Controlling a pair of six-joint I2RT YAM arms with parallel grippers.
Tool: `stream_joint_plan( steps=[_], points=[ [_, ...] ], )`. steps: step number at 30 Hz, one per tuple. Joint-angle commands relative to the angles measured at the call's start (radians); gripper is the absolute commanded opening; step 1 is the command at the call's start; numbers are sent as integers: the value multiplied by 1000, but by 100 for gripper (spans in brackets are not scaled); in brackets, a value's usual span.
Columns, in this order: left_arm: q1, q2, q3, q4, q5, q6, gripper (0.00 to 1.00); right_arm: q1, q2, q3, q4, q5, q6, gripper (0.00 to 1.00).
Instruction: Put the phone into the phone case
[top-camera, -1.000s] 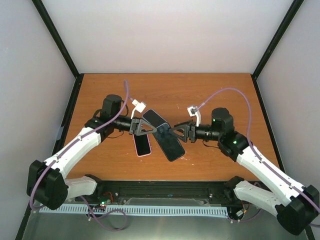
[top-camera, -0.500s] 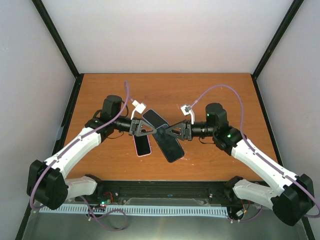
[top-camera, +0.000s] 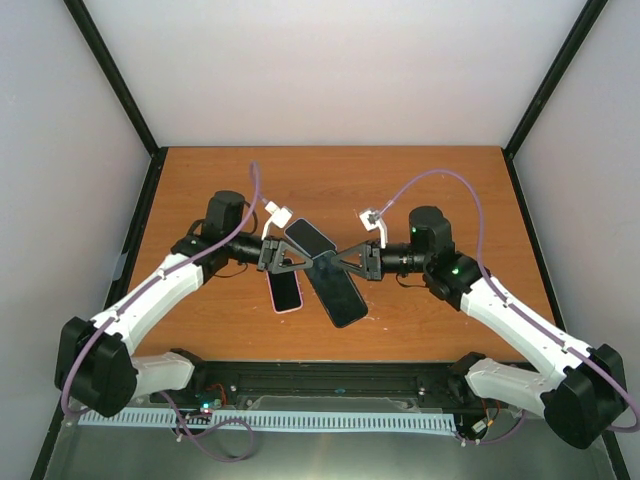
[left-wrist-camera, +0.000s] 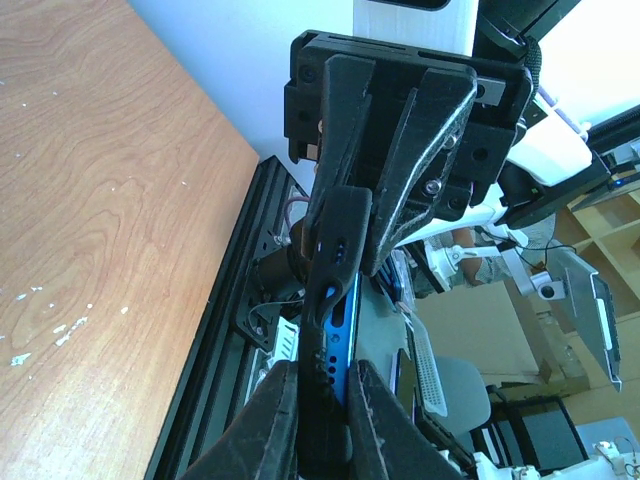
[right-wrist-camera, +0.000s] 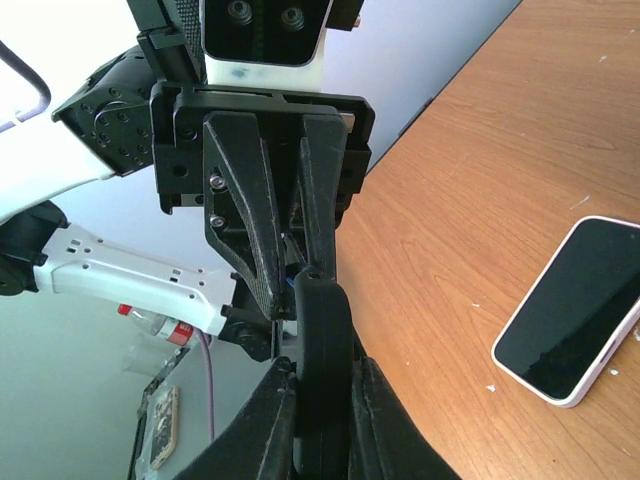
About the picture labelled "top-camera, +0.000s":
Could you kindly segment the light blue phone case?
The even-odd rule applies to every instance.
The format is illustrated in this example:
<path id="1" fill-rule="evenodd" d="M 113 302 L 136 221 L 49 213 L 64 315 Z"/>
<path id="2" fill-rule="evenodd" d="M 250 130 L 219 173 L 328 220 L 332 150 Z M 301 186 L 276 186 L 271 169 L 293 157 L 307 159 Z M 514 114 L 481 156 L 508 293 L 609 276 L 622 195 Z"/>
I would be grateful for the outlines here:
<path id="1" fill-rule="evenodd" d="M 285 228 L 284 233 L 287 239 L 312 259 L 325 252 L 336 252 L 336 245 L 304 218 L 293 221 Z"/>

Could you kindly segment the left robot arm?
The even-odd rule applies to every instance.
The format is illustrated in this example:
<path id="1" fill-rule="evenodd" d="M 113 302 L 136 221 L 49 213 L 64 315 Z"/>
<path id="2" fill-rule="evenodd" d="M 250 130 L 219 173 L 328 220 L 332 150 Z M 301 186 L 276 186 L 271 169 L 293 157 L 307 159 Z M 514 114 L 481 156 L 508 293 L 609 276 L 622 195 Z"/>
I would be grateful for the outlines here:
<path id="1" fill-rule="evenodd" d="M 54 384 L 66 415 L 76 413 L 72 400 L 84 412 L 112 417 L 132 400 L 161 391 L 173 390 L 190 403 L 206 395 L 205 362 L 197 355 L 184 349 L 146 357 L 135 352 L 163 317 L 231 260 L 273 275 L 312 267 L 312 259 L 288 241 L 244 231 L 256 218 L 255 206 L 243 195 L 216 192 L 205 217 L 140 285 L 91 319 L 74 317 L 63 326 Z"/>

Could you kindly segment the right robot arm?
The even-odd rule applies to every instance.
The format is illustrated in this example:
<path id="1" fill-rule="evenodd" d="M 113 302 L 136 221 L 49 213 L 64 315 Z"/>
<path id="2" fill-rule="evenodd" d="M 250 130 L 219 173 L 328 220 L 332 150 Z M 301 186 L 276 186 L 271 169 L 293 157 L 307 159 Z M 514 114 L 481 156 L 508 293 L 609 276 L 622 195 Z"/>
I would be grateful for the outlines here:
<path id="1" fill-rule="evenodd" d="M 332 264 L 368 281 L 421 274 L 432 295 L 488 327 L 531 365 L 525 370 L 469 354 L 461 361 L 465 392 L 543 418 L 578 449 L 612 428 L 631 405 L 621 355 L 569 335 L 513 296 L 456 249 L 451 224 L 437 207 L 417 207 L 408 221 L 408 242 L 381 236 L 339 252 Z"/>

